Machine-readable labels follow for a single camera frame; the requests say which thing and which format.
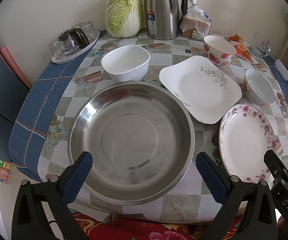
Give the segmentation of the white squarish bowl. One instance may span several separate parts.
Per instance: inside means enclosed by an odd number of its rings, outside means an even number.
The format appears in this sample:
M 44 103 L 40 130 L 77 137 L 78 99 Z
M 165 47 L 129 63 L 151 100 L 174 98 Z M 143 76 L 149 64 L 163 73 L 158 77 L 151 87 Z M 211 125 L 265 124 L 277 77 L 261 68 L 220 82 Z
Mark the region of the white squarish bowl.
M 101 66 L 116 82 L 142 81 L 147 76 L 150 59 L 145 48 L 129 44 L 104 55 Z

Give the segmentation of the white oval tray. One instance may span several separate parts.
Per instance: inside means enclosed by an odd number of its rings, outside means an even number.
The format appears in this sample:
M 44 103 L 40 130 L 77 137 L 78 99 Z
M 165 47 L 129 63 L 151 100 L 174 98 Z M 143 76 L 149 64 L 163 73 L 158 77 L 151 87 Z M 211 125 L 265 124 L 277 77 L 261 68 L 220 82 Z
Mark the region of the white oval tray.
M 89 44 L 85 48 L 81 49 L 77 47 L 76 49 L 74 49 L 72 52 L 69 53 L 63 53 L 63 52 L 56 53 L 56 55 L 53 55 L 53 57 L 51 58 L 51 61 L 55 64 L 62 64 L 69 62 L 70 60 L 77 58 L 79 55 L 82 55 L 87 50 L 95 46 L 99 38 L 100 38 L 100 32 L 96 30 L 95 35 L 91 38 Z

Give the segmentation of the pink floral round plate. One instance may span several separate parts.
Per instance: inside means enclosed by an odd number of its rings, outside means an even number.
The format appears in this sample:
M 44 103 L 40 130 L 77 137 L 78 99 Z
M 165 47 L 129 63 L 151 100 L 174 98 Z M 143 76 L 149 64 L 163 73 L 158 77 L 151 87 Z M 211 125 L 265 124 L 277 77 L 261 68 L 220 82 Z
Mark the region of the pink floral round plate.
M 270 176 L 264 163 L 266 151 L 276 151 L 276 137 L 266 116 L 249 104 L 231 107 L 219 130 L 221 161 L 229 175 L 246 183 L 258 183 Z

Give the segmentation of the orange snack packet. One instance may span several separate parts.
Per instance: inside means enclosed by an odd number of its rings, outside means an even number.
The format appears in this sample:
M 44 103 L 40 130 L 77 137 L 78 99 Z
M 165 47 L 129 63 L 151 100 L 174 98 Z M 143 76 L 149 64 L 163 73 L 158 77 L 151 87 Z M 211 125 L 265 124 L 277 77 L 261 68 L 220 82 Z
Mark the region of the orange snack packet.
M 237 51 L 236 55 L 238 57 L 240 57 L 240 58 L 242 58 L 242 59 L 244 59 L 244 60 L 246 60 L 246 61 L 248 61 L 250 63 L 253 63 L 253 60 L 252 60 L 252 57 L 251 57 L 249 51 L 247 50 L 247 48 L 243 44 L 237 42 L 234 45 L 234 48 Z
M 230 41 L 238 42 L 238 43 L 241 43 L 241 44 L 243 44 L 243 45 L 245 44 L 244 38 L 241 37 L 241 36 L 238 35 L 238 34 L 235 34 L 235 35 L 233 35 L 233 36 L 230 36 L 228 39 L 229 39 Z

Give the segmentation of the white square floral plate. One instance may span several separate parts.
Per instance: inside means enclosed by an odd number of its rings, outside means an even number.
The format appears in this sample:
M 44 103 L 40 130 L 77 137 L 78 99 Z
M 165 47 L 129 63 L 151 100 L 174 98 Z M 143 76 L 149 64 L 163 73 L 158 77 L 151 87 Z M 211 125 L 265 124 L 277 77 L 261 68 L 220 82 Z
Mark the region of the white square floral plate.
M 159 80 L 203 124 L 218 122 L 242 97 L 239 85 L 202 56 L 163 68 Z

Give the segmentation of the clear glass mug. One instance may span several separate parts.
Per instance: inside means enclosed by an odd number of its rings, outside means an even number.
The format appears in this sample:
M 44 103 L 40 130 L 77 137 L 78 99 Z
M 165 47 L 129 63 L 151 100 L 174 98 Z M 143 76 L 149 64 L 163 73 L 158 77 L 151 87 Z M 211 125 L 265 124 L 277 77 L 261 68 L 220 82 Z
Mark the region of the clear glass mug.
M 271 52 L 269 40 L 259 31 L 255 33 L 249 49 L 250 52 L 258 58 L 267 57 Z

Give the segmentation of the stainless steel thermos jug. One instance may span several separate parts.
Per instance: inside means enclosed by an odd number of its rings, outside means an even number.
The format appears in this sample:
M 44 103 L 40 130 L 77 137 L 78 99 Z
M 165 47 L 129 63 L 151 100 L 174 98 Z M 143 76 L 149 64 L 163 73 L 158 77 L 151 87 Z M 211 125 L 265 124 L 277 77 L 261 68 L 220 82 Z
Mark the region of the stainless steel thermos jug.
M 177 38 L 187 8 L 188 0 L 145 0 L 147 35 L 155 40 Z

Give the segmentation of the strawberry pattern bowl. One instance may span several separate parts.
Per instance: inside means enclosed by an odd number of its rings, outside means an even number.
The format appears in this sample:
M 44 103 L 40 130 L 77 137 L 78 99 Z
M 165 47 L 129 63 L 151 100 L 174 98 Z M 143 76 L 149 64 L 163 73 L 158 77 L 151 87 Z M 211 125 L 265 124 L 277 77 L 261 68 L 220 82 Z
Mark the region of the strawberry pattern bowl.
M 204 36 L 203 45 L 204 57 L 216 66 L 227 66 L 232 57 L 237 54 L 236 48 L 230 42 L 214 35 Z

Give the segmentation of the small white round bowl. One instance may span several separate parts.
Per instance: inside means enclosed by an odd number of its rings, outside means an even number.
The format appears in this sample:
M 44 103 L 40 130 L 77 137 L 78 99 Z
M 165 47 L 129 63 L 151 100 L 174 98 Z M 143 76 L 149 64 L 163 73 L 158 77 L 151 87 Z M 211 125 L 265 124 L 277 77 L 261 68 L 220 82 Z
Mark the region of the small white round bowl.
M 274 92 L 267 80 L 258 72 L 247 69 L 244 75 L 244 90 L 249 102 L 257 105 L 271 105 L 275 101 Z

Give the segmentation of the checkered blue tablecloth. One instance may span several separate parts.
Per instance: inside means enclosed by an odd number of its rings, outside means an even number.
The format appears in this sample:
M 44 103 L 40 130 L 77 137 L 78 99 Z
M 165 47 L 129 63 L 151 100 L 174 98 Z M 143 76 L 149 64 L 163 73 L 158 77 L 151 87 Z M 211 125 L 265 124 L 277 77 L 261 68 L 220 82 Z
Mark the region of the checkered blue tablecloth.
M 101 59 L 127 44 L 141 45 L 149 51 L 151 61 L 146 81 L 154 84 L 159 84 L 162 68 L 203 54 L 202 42 L 182 36 L 171 41 L 153 40 L 141 30 L 133 37 L 120 39 L 103 31 L 92 50 L 64 64 L 50 62 L 25 99 L 11 133 L 9 150 L 19 171 L 35 180 L 46 180 L 48 175 L 60 175 L 64 171 L 69 164 L 68 135 L 77 111 L 95 93 L 113 84 L 101 68 Z M 247 69 L 263 74 L 273 88 L 275 103 L 262 107 L 261 112 L 277 136 L 278 155 L 288 165 L 288 83 L 271 58 L 250 64 L 234 57 L 223 71 L 242 84 Z M 109 213 L 173 223 L 206 222 L 220 209 L 194 165 L 176 187 L 147 204 L 114 205 L 86 189 L 80 191 L 77 201 Z

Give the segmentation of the pink rolled mat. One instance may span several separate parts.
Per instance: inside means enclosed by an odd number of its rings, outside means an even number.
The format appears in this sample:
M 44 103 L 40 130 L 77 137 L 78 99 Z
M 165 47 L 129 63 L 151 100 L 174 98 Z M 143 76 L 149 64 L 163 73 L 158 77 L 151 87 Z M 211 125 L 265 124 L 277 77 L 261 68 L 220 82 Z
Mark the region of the pink rolled mat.
M 6 66 L 13 72 L 13 74 L 28 88 L 32 88 L 31 82 L 27 79 L 27 77 L 24 75 L 22 70 L 19 68 L 18 64 L 12 57 L 10 51 L 8 50 L 7 46 L 4 45 L 2 48 L 0 48 L 0 58 L 3 60 L 3 62 L 6 64 Z

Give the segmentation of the white power strip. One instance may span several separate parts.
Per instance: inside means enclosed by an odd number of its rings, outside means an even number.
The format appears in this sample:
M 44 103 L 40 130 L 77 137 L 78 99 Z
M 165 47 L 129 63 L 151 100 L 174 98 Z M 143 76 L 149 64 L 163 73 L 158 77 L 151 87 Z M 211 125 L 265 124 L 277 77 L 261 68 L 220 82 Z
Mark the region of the white power strip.
M 276 59 L 275 61 L 275 67 L 278 69 L 280 72 L 281 76 L 285 81 L 288 81 L 288 70 L 284 66 L 284 64 L 280 61 L 280 59 Z

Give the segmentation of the orange snack packet rear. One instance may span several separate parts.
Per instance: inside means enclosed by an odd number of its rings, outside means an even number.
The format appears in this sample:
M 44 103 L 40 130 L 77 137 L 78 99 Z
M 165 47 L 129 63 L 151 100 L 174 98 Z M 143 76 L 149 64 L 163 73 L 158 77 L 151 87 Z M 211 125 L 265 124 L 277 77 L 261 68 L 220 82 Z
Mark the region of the orange snack packet rear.
M 243 45 L 245 44 L 244 38 L 241 37 L 241 36 L 238 35 L 238 34 L 235 34 L 235 35 L 233 35 L 233 36 L 230 36 L 228 39 L 229 39 L 230 41 L 238 42 L 238 43 L 241 43 L 241 44 L 243 44 Z

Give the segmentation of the red floral cushion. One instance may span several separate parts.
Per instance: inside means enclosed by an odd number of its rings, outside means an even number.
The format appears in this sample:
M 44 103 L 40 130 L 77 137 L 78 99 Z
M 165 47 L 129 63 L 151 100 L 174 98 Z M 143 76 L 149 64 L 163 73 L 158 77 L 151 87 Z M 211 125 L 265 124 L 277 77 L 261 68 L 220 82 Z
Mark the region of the red floral cushion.
M 162 224 L 108 216 L 103 222 L 76 210 L 70 210 L 89 239 L 200 239 L 207 224 Z

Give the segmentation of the napa cabbage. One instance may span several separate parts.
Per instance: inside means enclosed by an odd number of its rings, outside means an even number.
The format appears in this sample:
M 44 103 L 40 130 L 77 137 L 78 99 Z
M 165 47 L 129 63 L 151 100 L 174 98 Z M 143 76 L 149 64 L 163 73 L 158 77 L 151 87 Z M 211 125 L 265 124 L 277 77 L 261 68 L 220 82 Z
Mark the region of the napa cabbage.
M 106 31 L 116 38 L 135 36 L 143 24 L 141 0 L 107 0 L 104 12 Z

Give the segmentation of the orange snack packet front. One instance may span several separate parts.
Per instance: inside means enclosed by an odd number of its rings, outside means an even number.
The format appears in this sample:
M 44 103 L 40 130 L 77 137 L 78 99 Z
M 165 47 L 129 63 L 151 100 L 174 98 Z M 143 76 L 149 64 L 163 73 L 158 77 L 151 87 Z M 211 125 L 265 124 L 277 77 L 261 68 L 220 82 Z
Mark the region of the orange snack packet front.
M 252 57 L 251 57 L 249 51 L 247 50 L 247 48 L 243 44 L 237 42 L 234 45 L 234 48 L 237 51 L 236 55 L 238 57 L 240 57 L 240 58 L 242 58 L 242 59 L 244 59 L 244 60 L 246 60 L 246 61 L 248 61 L 250 63 L 253 63 L 253 60 L 252 60 Z

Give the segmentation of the upturned glass cup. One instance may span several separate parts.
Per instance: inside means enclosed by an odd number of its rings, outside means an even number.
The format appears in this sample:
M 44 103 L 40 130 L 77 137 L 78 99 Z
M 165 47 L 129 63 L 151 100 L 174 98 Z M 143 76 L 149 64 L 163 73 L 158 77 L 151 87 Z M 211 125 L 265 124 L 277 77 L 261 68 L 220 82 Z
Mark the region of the upturned glass cup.
M 96 36 L 96 29 L 91 21 L 81 23 L 80 28 L 84 31 L 89 41 Z
M 75 29 L 75 28 L 80 28 L 80 27 L 81 27 L 81 25 L 82 25 L 82 22 L 79 22 L 79 23 L 77 23 L 77 24 L 73 25 L 73 26 L 72 26 L 72 29 Z
M 53 54 L 53 57 L 57 58 L 57 57 L 61 57 L 63 55 L 62 49 L 61 49 L 61 43 L 60 43 L 58 38 L 52 40 L 49 43 L 49 48 Z

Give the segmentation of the bagged sliced bread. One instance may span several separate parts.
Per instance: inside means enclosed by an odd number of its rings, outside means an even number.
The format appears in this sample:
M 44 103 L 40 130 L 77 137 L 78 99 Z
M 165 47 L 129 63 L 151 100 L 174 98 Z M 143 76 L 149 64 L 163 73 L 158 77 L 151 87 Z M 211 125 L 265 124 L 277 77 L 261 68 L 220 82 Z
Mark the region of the bagged sliced bread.
M 180 29 L 184 37 L 203 41 L 204 36 L 210 33 L 212 22 L 198 3 L 199 0 L 188 0 L 187 14 L 181 22 Z

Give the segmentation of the large stainless steel basin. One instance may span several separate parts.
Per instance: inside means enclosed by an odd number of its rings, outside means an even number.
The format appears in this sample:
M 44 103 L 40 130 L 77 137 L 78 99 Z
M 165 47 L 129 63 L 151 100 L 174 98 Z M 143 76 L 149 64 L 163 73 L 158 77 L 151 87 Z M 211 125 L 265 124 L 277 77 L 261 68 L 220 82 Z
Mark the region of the large stainless steel basin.
M 84 187 L 118 205 L 154 201 L 186 174 L 194 154 L 192 119 L 172 93 L 145 82 L 109 86 L 77 112 L 68 156 L 92 155 Z

